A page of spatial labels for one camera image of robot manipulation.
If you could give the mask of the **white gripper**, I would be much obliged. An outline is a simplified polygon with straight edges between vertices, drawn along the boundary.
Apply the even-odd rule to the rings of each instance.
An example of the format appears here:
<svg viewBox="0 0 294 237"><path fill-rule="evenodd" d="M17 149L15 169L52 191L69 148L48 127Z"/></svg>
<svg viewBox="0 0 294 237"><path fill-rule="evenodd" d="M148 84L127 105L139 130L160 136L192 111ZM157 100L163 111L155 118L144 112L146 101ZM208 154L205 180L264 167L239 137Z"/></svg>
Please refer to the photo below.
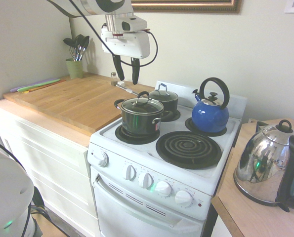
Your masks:
<svg viewBox="0 0 294 237"><path fill-rule="evenodd" d="M121 57L131 57L132 83L136 85L140 73L140 60L150 55L150 42L148 34L145 31L125 32L119 39L115 38L106 26L101 28L101 39L114 53L112 55L113 63L120 81L125 79L122 69Z"/></svg>

